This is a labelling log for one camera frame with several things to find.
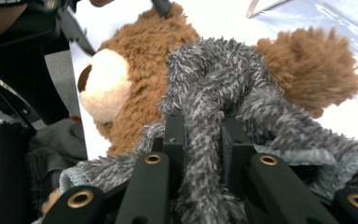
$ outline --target fur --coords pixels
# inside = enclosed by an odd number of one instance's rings
[[[221,183],[217,149],[225,114],[236,117],[259,151],[286,156],[291,165],[316,166],[316,172],[300,176],[315,192],[332,199],[345,186],[358,189],[358,141],[324,129],[287,102],[262,55],[250,47],[223,39],[185,45],[169,56],[168,71],[159,106],[164,116],[181,109],[188,133],[173,223],[246,223],[243,204]],[[92,186],[108,191],[131,178],[139,156],[163,135],[164,120],[151,123],[131,152],[82,161],[77,168]]]
[[[324,108],[339,105],[358,92],[358,75],[349,42],[332,29],[280,32],[275,40],[260,39],[255,49],[287,101],[315,119]]]
[[[132,150],[140,140],[144,126],[161,119],[158,101],[166,93],[167,55],[172,49],[199,40],[196,30],[186,23],[183,8],[172,3],[166,18],[162,19],[151,8],[134,24],[124,25],[102,43],[100,50],[113,50],[126,60],[131,82],[130,97],[115,120],[94,120],[100,134],[112,143],[108,155]]]

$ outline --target brown teddy bear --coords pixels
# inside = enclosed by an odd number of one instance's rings
[[[166,92],[167,54],[199,39],[186,24],[183,9],[172,4],[167,19],[152,8],[102,44],[78,86],[82,105],[112,143],[108,155],[132,150],[143,127],[160,119],[157,104]],[[254,49],[263,55],[287,101],[315,119],[358,92],[349,42],[335,30],[281,32],[275,40],[260,39]]]
[[[183,8],[172,3],[165,18],[152,7],[102,43],[77,86],[81,104],[112,143],[108,155],[132,150],[144,126],[161,119],[167,55],[199,40]]]

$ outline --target gray plush toy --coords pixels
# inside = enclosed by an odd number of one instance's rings
[[[188,133],[186,168],[174,223],[246,223],[241,201],[221,185],[217,149],[220,126],[229,114],[243,125],[258,152],[290,165],[316,167],[301,176],[315,192],[332,198],[345,186],[358,189],[358,141],[324,129],[305,110],[288,103],[269,75],[263,57],[233,39],[206,39],[173,51],[168,58],[168,92],[159,106],[168,116],[180,109]],[[130,153],[82,161],[65,170],[61,193],[78,185],[108,191],[131,177],[137,159],[162,137],[165,123],[145,127]]]

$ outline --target black metal bracket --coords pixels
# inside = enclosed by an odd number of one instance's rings
[[[234,118],[224,120],[221,134],[223,184],[244,200],[249,223],[358,223],[358,189],[340,190],[330,202],[312,193],[282,159],[256,153]],[[169,223],[170,199],[186,167],[185,147],[183,118],[176,111],[167,117],[164,138],[139,158],[129,181],[105,194],[90,186],[70,189],[43,223]]]

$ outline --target teddy bear head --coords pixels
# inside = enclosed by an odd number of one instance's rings
[[[77,86],[80,103],[100,134],[112,142],[110,152],[131,150],[144,125],[160,119],[158,101],[166,92],[167,56],[199,40],[186,23],[183,8],[172,3],[164,18],[152,7],[101,44]]]

